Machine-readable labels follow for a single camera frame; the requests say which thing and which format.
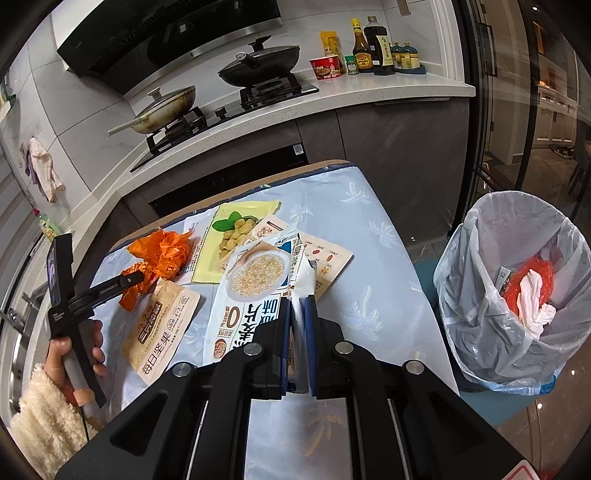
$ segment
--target fluffy sleeve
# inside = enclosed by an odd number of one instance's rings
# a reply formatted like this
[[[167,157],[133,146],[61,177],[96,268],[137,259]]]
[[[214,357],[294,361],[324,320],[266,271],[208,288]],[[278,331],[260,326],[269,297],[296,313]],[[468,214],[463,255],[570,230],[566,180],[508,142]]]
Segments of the fluffy sleeve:
[[[21,411],[12,418],[10,434],[39,475],[53,480],[61,466],[86,443],[82,417],[41,364],[35,367],[19,405]],[[90,438],[96,435],[90,425],[87,428]]]

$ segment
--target dish soap bottle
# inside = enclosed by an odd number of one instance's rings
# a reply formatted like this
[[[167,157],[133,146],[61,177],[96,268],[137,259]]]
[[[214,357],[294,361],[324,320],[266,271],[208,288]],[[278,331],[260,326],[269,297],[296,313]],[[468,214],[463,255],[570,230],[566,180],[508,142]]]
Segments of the dish soap bottle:
[[[53,238],[57,235],[61,235],[60,229],[56,227],[56,224],[51,221],[51,219],[45,214],[41,213],[36,208],[33,209],[33,213],[38,218],[38,225],[41,229],[41,232],[49,239],[53,240]]]
[[[400,57],[402,60],[402,68],[405,70],[421,67],[421,62],[418,59],[418,51],[411,46],[409,42],[404,42],[404,46],[400,51]]]
[[[355,34],[355,46],[353,47],[353,56],[357,63],[359,73],[373,73],[371,54],[369,53],[369,45],[361,31],[361,25],[356,18],[351,19],[353,25],[353,33]]]
[[[394,42],[394,44],[390,46],[390,52],[392,53],[394,67],[397,69],[402,68],[402,62],[400,60],[400,50],[402,50],[402,48],[400,47],[398,42]]]
[[[394,72],[394,61],[390,53],[388,31],[378,23],[378,19],[371,15],[368,17],[368,25],[363,29],[368,39],[372,64],[376,75],[391,75]]]

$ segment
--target stove knob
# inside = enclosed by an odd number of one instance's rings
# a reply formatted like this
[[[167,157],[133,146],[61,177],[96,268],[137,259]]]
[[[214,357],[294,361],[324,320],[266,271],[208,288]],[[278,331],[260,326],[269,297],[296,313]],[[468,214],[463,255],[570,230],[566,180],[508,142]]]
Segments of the stove knob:
[[[218,117],[220,120],[226,120],[226,113],[226,107],[223,106],[216,110],[216,117]]]

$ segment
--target white tissue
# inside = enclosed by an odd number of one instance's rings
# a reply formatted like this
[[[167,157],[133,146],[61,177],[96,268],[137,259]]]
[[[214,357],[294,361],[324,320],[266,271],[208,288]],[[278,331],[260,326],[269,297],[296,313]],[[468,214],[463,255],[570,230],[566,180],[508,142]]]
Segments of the white tissue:
[[[534,270],[530,270],[519,284],[521,292],[517,295],[519,320],[531,336],[540,340],[544,325],[549,324],[556,315],[556,309],[547,303],[540,307],[540,291],[542,277]]]

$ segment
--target orange plastic bag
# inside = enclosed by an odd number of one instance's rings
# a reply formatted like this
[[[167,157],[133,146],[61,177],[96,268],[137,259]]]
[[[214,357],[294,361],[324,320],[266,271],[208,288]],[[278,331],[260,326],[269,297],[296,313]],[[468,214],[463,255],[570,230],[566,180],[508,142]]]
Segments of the orange plastic bag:
[[[191,251],[189,237],[192,232],[164,232],[159,229],[148,236],[137,239],[127,251],[144,261],[136,263],[121,272],[127,275],[140,270],[144,273],[144,281],[124,291],[119,305],[131,312],[140,294],[148,293],[150,287],[160,278],[172,280],[180,267],[187,261]]]
[[[540,290],[540,305],[547,303],[554,290],[554,273],[552,272],[552,263],[547,260],[542,260],[538,257],[531,257],[525,265],[517,272],[511,275],[507,287],[503,292],[503,298],[507,302],[509,309],[519,316],[519,309],[517,308],[517,295],[521,292],[519,284],[527,273],[533,270],[542,277],[542,288]]]

